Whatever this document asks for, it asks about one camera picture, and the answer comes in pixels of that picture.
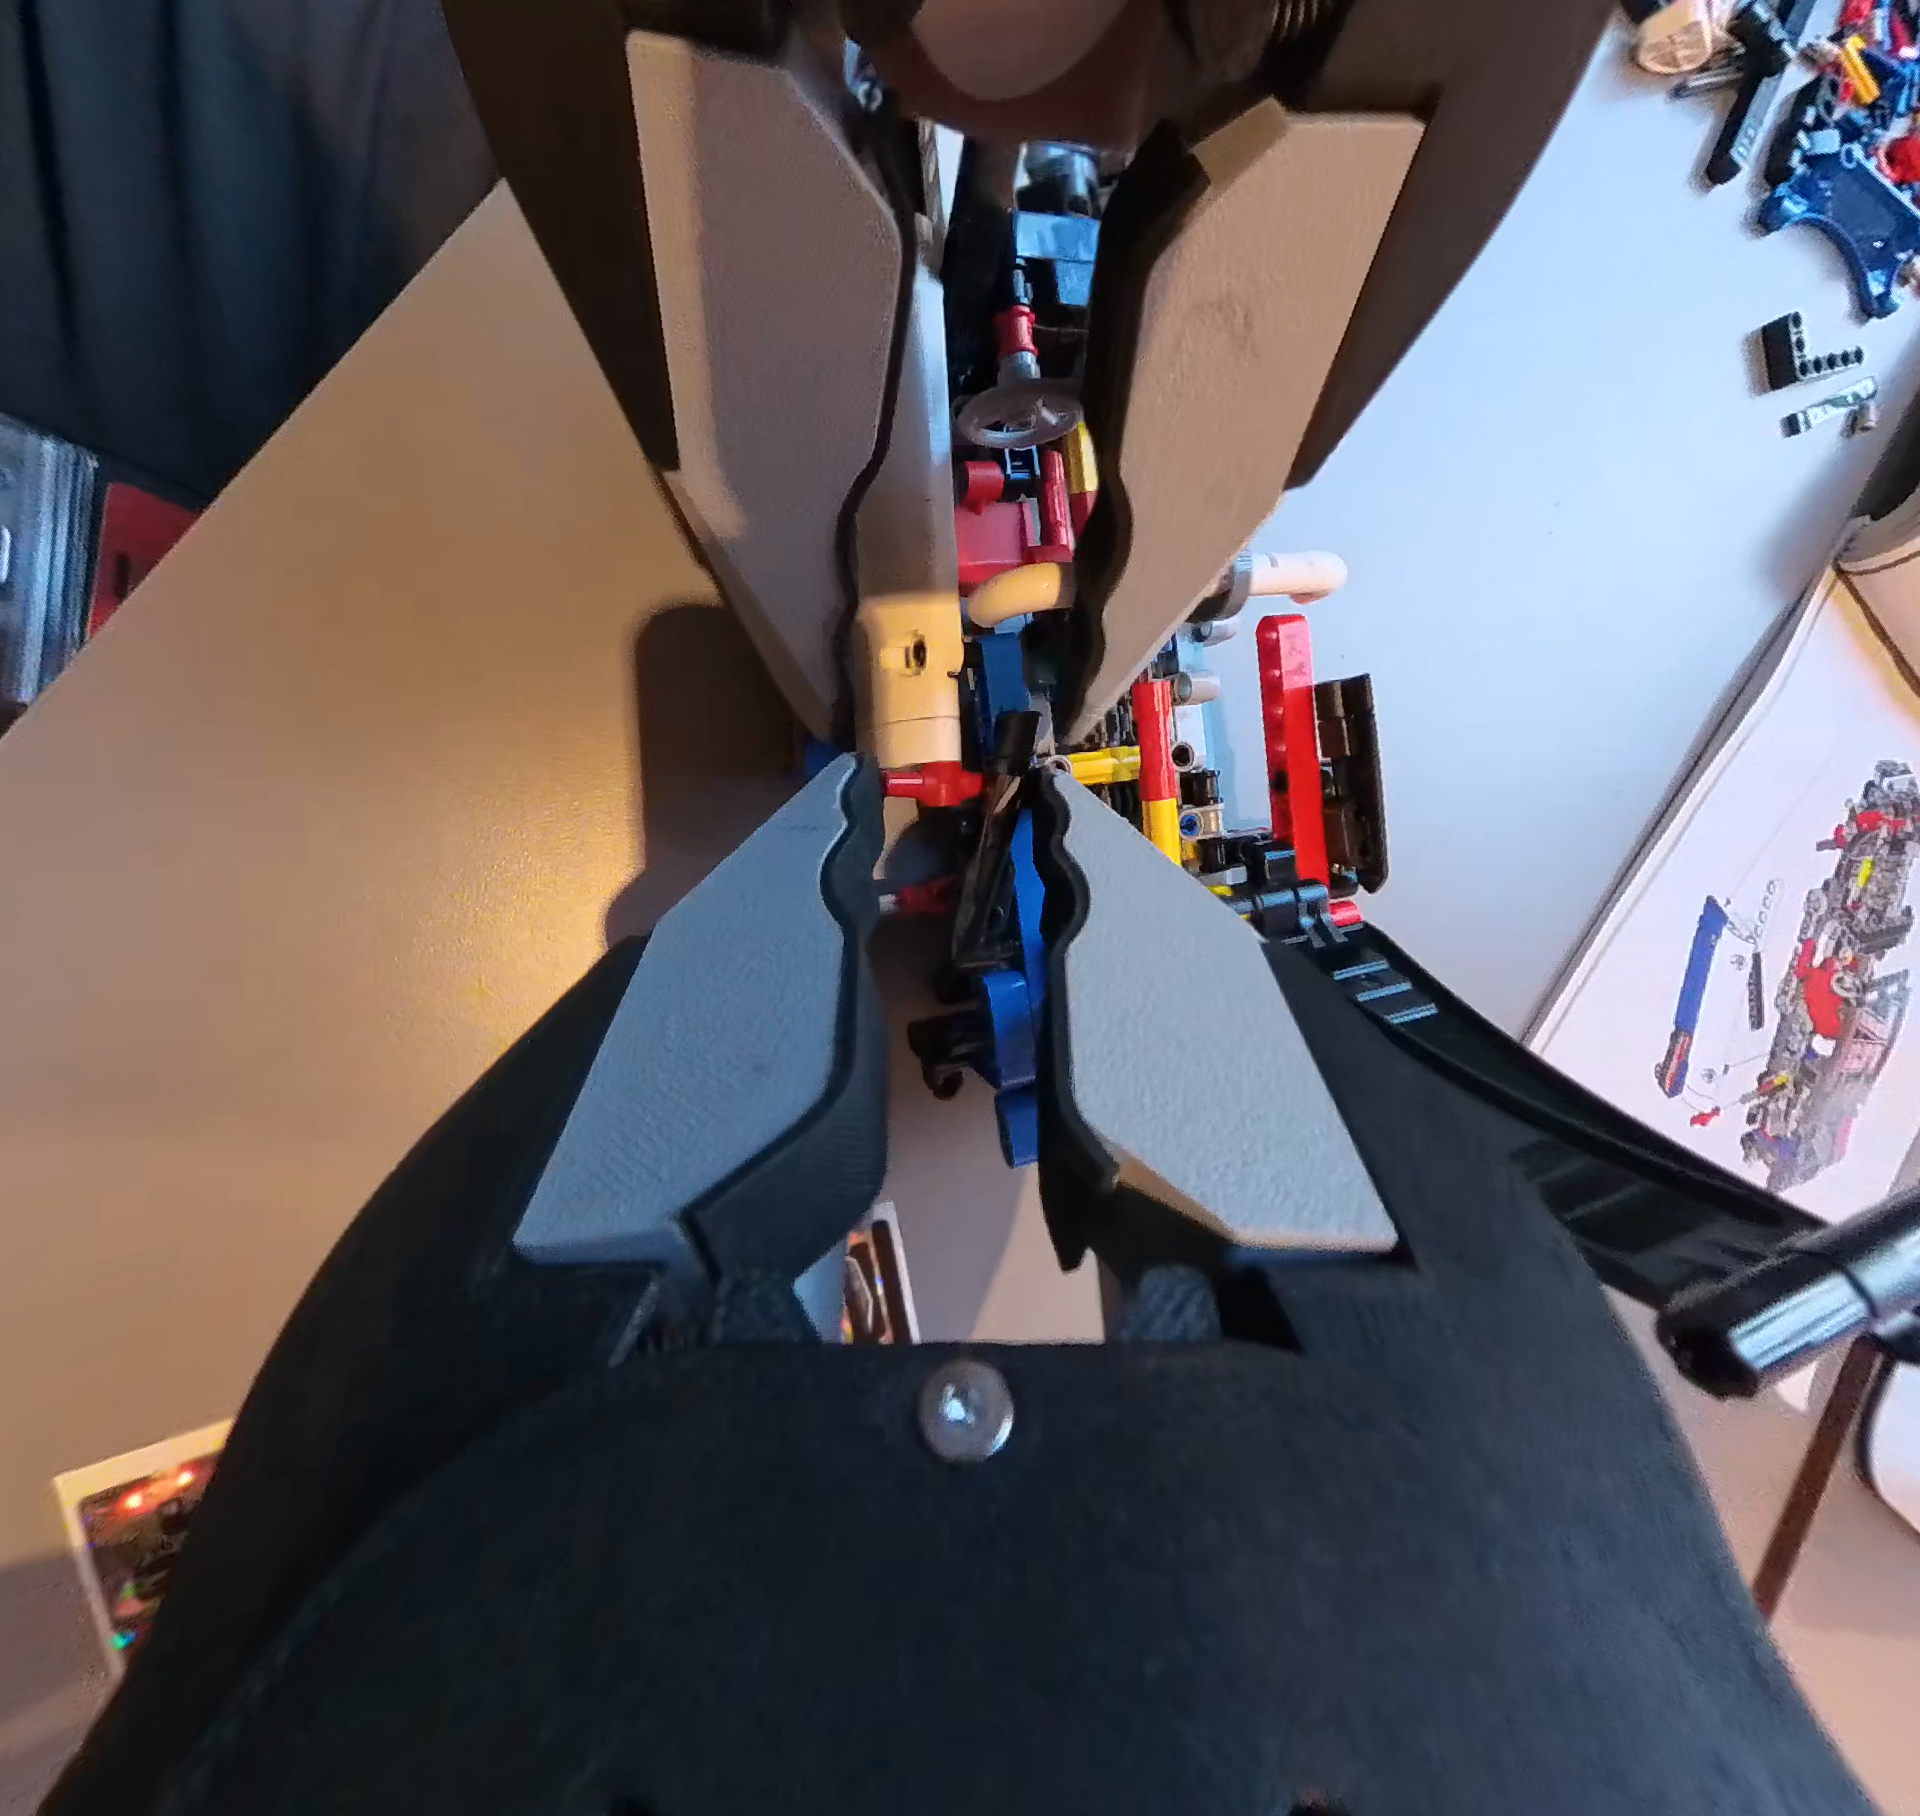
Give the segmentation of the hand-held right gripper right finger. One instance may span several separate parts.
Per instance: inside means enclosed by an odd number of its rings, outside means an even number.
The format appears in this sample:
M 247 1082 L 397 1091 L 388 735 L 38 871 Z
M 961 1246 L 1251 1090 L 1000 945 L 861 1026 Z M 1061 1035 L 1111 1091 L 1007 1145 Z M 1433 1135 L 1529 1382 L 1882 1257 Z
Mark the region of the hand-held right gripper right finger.
M 1044 881 L 1044 1208 L 1067 1264 L 1214 1276 L 1390 1260 L 1402 1239 L 1274 957 L 1067 772 Z

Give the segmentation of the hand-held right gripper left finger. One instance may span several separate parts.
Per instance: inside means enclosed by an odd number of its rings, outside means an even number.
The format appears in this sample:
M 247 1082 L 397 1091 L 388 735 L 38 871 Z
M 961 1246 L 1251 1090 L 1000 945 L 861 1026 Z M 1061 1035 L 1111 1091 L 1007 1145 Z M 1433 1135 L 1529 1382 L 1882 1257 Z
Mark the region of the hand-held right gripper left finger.
M 837 1272 L 889 1164 L 867 960 L 882 778 L 834 757 L 643 939 L 518 1218 L 534 1264 L 654 1264 L 703 1299 Z

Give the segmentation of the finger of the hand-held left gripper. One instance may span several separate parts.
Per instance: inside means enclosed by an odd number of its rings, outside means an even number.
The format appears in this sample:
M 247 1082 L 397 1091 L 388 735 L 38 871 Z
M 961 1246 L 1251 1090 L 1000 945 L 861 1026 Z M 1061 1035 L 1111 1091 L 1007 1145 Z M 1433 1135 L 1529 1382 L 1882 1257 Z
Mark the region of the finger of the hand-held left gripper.
M 828 735 L 833 537 L 865 473 L 900 301 L 900 228 L 804 42 L 752 60 L 627 42 L 676 456 L 718 587 L 810 735 Z
M 1283 502 L 1384 230 L 1417 118 L 1260 97 L 1161 124 L 1107 204 L 1082 407 L 1098 504 L 1056 729 L 1101 723 Z

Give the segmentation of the toy brick car model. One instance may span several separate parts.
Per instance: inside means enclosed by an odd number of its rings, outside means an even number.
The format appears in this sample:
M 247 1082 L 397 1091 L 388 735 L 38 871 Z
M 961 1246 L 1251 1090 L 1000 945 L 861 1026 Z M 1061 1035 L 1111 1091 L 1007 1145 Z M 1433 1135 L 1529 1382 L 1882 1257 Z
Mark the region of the toy brick car model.
M 1050 401 L 1025 298 L 1003 301 L 997 344 L 1003 382 L 979 395 L 991 420 L 968 437 L 979 444 L 992 437 L 1056 444 L 1077 432 L 1082 391 L 1067 385 L 1061 404 Z M 952 877 L 949 893 L 915 889 L 900 900 L 952 911 L 952 975 L 974 991 L 979 1009 L 925 1020 L 909 1041 L 940 1099 L 955 1094 L 965 1069 L 997 1087 L 1003 1148 L 1038 1179 L 1047 951 L 1035 783 L 1047 771 L 1074 775 L 1171 862 L 1189 842 L 1169 735 L 1171 677 L 1134 683 L 1134 744 L 1067 757 L 1052 744 L 1040 701 L 1061 692 L 1077 544 L 1035 556 L 1025 574 L 1035 587 L 1016 590 L 1016 569 L 1004 569 L 973 596 L 974 635 L 956 674 L 956 713 L 974 729 L 974 748 L 956 765 L 885 778 L 889 795 L 955 811 L 973 830 L 973 869 Z M 1241 590 L 1313 599 L 1332 583 L 1335 574 L 1316 558 L 1263 564 L 1238 556 L 1196 613 L 1211 619 Z M 1257 663 L 1271 832 L 1222 838 L 1226 854 L 1201 859 L 1189 877 L 1260 938 L 1283 987 L 1289 971 L 1329 984 L 1409 1063 L 1441 1076 L 1442 1094 L 1514 1123 L 1523 1179 L 1602 1282 L 1658 1309 L 1666 1357 L 1703 1394 L 1761 1394 L 1827 1348 L 1866 1346 L 1913 1367 L 1918 1193 L 1843 1224 L 1815 1224 L 1602 1103 L 1445 994 L 1354 900 L 1384 883 L 1381 754 L 1363 704 L 1369 680 L 1316 683 L 1302 619 L 1263 622 Z M 1047 1208 L 1044 1220 L 1064 1272 L 1090 1257 L 1067 1264 Z

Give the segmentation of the grey desk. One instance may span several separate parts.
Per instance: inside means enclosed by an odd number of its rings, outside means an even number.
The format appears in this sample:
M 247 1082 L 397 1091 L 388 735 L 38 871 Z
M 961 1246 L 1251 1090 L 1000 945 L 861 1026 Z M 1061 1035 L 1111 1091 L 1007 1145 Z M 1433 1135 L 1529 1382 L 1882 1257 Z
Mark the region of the grey desk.
M 1787 438 L 1743 335 L 1815 240 L 1684 186 L 1614 46 L 1268 546 L 1372 672 L 1381 915 L 1523 1030 L 1884 423 Z M 376 1182 L 785 798 L 785 707 L 506 192 L 4 739 L 4 1810 L 111 1670 L 53 1479 L 226 1421 Z

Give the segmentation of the person's left hand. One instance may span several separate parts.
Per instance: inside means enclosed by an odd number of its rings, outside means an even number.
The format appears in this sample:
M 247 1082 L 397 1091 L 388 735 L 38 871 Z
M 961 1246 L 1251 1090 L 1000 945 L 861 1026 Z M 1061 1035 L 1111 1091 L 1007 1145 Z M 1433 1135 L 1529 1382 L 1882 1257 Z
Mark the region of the person's left hand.
M 1134 149 L 1192 88 L 1162 0 L 921 0 L 876 67 L 913 113 L 992 143 Z

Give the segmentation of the open instruction booklet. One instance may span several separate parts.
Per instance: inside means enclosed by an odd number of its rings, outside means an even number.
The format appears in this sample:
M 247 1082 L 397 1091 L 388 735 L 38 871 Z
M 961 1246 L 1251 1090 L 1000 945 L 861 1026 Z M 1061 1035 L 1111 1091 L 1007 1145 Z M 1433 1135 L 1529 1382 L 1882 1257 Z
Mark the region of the open instruction booklet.
M 1918 546 L 1799 608 L 1529 1047 L 1822 1220 L 1918 1188 Z

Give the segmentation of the black angled brick beam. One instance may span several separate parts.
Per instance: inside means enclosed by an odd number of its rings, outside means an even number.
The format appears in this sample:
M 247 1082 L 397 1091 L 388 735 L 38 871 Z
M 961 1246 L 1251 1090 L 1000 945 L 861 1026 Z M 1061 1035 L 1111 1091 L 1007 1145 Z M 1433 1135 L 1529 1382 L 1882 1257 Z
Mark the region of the black angled brick beam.
M 1758 328 L 1758 355 L 1769 395 L 1836 380 L 1839 373 L 1852 373 L 1864 365 L 1860 347 L 1831 353 L 1813 350 L 1802 312 L 1773 318 Z

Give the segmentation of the pile of loose toy bricks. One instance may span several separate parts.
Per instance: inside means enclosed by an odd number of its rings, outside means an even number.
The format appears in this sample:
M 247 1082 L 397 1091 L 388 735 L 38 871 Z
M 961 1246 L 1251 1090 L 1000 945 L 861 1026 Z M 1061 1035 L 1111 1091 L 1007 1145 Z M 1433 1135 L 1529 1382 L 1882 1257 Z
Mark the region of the pile of loose toy bricks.
M 1918 294 L 1918 0 L 1621 0 L 1630 64 L 1720 103 L 1703 188 L 1758 182 L 1757 228 L 1810 228 L 1860 319 Z

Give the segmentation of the holographic sticker sheet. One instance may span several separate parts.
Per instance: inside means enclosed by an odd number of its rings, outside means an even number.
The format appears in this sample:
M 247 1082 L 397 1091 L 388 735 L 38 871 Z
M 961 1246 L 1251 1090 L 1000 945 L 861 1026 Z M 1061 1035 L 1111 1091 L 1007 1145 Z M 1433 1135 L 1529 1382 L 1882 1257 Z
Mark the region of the holographic sticker sheet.
M 921 1325 L 898 1205 L 870 1205 L 837 1261 L 819 1261 L 795 1294 L 833 1346 L 913 1346 Z M 135 1650 L 151 1633 L 184 1527 L 205 1497 L 229 1433 L 232 1421 L 217 1421 L 62 1472 L 51 1483 L 111 1685 L 125 1677 Z

